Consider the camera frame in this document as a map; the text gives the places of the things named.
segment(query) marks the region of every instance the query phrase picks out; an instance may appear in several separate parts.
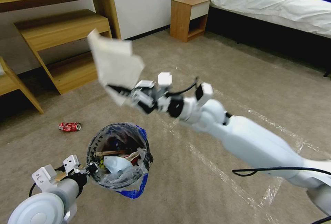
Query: nightstand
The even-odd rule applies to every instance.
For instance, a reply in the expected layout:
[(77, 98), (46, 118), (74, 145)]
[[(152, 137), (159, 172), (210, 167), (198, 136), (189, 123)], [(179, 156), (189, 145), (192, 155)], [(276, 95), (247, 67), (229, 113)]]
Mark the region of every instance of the nightstand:
[(170, 35), (187, 42), (203, 35), (210, 0), (171, 0)]

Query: floor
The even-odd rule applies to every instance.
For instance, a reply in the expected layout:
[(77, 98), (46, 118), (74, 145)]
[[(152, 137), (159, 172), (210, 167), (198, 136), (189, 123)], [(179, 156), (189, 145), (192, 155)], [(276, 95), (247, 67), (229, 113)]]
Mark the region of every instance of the floor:
[[(156, 80), (159, 72), (169, 71), (177, 90), (199, 76), (213, 85), (214, 98), (230, 113), (271, 130), (306, 158), (331, 157), (331, 81), (322, 71), (210, 32), (182, 43), (165, 30), (135, 40), (133, 47), (146, 64), (141, 78)], [(167, 114), (119, 108), (97, 81), (62, 96), (46, 77), (24, 81), (45, 114), (19, 92), (1, 98), (9, 107), (0, 118), (0, 223), (28, 196), (34, 171), (46, 164), (58, 167), (70, 154), (84, 163), (94, 134), (125, 121), (148, 134), (154, 163), (145, 192), (131, 200), (90, 181), (77, 199), (72, 224), (311, 223), (325, 216), (304, 189), (263, 174), (237, 177), (231, 170), (248, 165), (220, 141)], [(83, 126), (64, 133), (58, 130), (63, 121)]]

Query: trash can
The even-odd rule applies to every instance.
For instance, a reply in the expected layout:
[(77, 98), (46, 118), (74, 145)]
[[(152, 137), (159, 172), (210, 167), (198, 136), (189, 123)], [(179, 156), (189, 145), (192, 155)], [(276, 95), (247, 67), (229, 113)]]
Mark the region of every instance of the trash can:
[(100, 186), (135, 199), (144, 191), (153, 162), (146, 131), (131, 123), (110, 124), (91, 140), (87, 164), (98, 164), (92, 175)]

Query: crushed soda can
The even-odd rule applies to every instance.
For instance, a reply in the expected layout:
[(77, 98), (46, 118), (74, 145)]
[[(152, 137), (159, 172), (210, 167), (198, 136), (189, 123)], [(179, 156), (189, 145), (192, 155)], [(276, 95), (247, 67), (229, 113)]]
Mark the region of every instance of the crushed soda can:
[(81, 128), (82, 128), (82, 124), (80, 124), (79, 122), (71, 122), (71, 123), (62, 122), (59, 125), (59, 129), (65, 132), (75, 132), (75, 131), (79, 131)]

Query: white paper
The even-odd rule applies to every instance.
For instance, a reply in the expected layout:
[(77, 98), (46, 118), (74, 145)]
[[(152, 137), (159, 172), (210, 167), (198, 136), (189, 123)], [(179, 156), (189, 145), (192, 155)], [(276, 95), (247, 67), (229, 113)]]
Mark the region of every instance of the white paper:
[(111, 174), (133, 166), (130, 161), (121, 157), (104, 157), (103, 164)]
[(139, 56), (132, 53), (132, 42), (110, 39), (93, 30), (87, 40), (98, 72), (98, 80), (118, 105), (129, 103), (107, 85), (133, 89), (144, 69)]

